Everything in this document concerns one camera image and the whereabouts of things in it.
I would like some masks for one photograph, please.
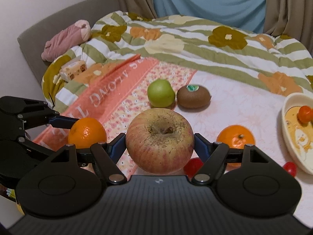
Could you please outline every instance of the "brown kiwi fruit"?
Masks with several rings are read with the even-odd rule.
[[[187,109],[197,109],[209,104],[209,90],[200,85],[185,85],[177,92],[177,103]]]

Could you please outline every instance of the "apple stem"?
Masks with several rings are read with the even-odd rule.
[[[167,129],[165,129],[165,131],[163,132],[163,134],[167,134],[167,133],[173,133],[174,132],[174,128],[173,127],[168,127]]]

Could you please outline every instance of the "headboard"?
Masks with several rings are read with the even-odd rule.
[[[86,0],[56,12],[18,36],[21,51],[39,84],[50,64],[41,59],[46,41],[79,19],[88,20],[92,27],[101,17],[118,10],[117,0]]]

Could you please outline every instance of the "red apple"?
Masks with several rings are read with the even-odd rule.
[[[154,108],[132,120],[126,133],[126,147],[130,157],[144,171],[168,175],[182,169],[190,160],[194,135],[182,115]]]

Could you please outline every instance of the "pink stuffed animal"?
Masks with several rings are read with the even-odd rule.
[[[86,42],[90,36],[89,22],[87,20],[79,20],[47,41],[41,58],[44,61],[53,62],[68,49]]]

